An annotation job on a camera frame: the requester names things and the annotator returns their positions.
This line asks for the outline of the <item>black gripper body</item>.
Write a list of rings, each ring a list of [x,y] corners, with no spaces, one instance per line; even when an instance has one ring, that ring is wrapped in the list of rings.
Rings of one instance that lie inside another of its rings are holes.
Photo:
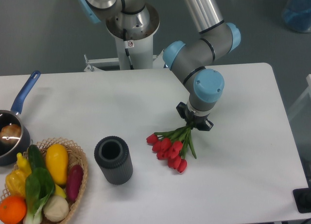
[[[186,108],[185,110],[185,121],[186,123],[194,123],[194,124],[205,124],[208,119],[208,111],[207,112],[194,112],[193,110],[189,110]]]

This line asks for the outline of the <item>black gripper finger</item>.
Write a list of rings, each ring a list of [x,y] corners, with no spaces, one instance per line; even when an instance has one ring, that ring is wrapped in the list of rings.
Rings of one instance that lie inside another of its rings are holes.
[[[177,107],[176,110],[179,114],[179,116],[188,124],[190,123],[190,112],[188,110],[188,107],[185,103],[180,102]]]
[[[214,124],[211,121],[209,121],[208,119],[206,119],[202,122],[196,123],[194,125],[194,128],[196,128],[199,131],[210,131],[213,126],[214,126]]]

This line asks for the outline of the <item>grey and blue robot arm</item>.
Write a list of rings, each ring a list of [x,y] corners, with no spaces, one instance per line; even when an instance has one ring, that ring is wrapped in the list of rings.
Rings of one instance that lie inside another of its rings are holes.
[[[215,0],[184,0],[200,38],[187,46],[182,41],[163,51],[164,64],[189,92],[177,111],[192,128],[209,131],[208,116],[222,95],[222,75],[208,65],[235,49],[241,33],[225,23]],[[88,19],[104,22],[114,37],[121,70],[149,69],[153,65],[153,36],[159,28],[159,15],[146,0],[78,0]]]

